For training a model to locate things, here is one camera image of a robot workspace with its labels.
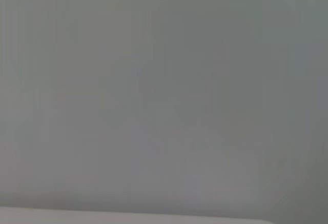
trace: wall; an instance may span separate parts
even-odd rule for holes
[[[327,0],[0,1],[0,205],[327,222]]]

